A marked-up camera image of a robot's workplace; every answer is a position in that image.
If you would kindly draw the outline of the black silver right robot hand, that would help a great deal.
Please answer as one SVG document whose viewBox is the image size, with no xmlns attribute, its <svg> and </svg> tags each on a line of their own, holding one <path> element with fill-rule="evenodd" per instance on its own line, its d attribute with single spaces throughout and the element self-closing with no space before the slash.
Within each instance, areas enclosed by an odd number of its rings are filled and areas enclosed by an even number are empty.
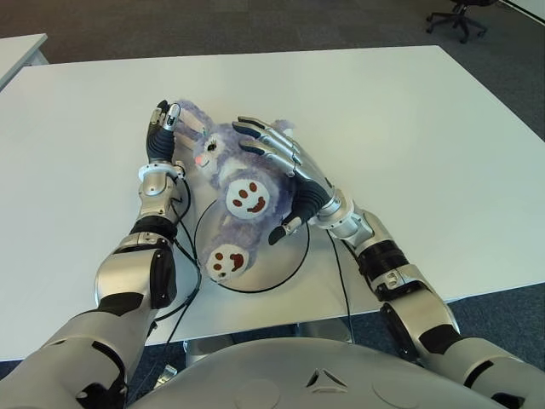
<svg viewBox="0 0 545 409">
<path fill-rule="evenodd" d="M 239 116 L 232 122 L 232 127 L 239 134 L 249 137 L 247 141 L 239 143 L 245 152 L 265 159 L 295 181 L 290 213 L 269 233 L 270 245 L 291 235 L 332 203 L 336 195 L 335 187 L 292 136 L 258 118 Z"/>
</svg>

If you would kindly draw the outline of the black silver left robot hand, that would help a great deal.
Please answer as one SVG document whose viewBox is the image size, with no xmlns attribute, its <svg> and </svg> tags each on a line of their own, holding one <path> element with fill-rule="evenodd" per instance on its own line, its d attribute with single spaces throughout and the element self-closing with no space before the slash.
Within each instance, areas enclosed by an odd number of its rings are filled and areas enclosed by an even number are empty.
<svg viewBox="0 0 545 409">
<path fill-rule="evenodd" d="M 146 154 L 149 163 L 171 163 L 175 150 L 175 126 L 181 107 L 177 103 L 160 101 L 152 111 L 146 134 Z"/>
</svg>

